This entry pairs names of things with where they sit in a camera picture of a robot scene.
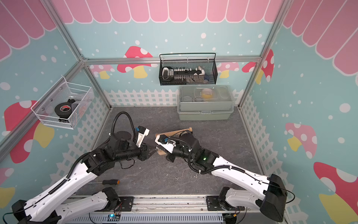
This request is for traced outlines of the wooden jewelry display stand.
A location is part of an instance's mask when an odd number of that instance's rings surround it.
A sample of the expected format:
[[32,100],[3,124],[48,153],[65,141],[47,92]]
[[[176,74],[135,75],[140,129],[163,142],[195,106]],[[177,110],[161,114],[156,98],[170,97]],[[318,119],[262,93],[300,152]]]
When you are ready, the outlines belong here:
[[[165,133],[157,133],[157,134],[155,134],[155,136],[158,137],[159,135],[162,135],[162,134],[164,134],[164,135],[166,135],[168,137],[170,137],[170,136],[179,136],[181,133],[184,133],[185,131],[193,133],[193,129],[190,127],[190,128],[187,128],[187,129],[182,129],[182,130],[177,130],[177,131],[171,131],[171,132],[165,132]],[[159,149],[158,147],[157,147],[157,153],[160,156],[167,154],[165,151]]]

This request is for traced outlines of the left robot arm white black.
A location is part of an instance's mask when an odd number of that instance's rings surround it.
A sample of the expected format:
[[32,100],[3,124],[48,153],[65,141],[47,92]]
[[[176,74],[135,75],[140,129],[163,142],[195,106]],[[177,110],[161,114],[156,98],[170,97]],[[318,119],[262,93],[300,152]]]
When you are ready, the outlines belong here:
[[111,187],[72,203],[65,201],[84,185],[113,168],[116,162],[149,159],[155,149],[143,143],[148,134],[149,129],[133,125],[129,113],[118,113],[112,123],[110,136],[104,143],[79,156],[68,174],[43,193],[27,201],[15,202],[10,214],[19,224],[64,224],[93,211],[115,212],[121,209],[121,199]]

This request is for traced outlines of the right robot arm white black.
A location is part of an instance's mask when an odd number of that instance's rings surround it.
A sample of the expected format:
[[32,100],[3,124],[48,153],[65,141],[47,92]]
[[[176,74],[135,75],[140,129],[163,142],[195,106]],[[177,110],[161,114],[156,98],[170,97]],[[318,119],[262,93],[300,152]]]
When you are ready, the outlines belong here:
[[172,135],[158,134],[155,142],[166,152],[168,161],[182,158],[193,172],[223,178],[248,191],[248,195],[240,196],[237,190],[224,187],[218,198],[223,209],[255,207],[267,218],[283,222],[286,204],[290,203],[287,198],[292,191],[286,189],[280,176],[260,175],[241,168],[202,147],[188,130]]

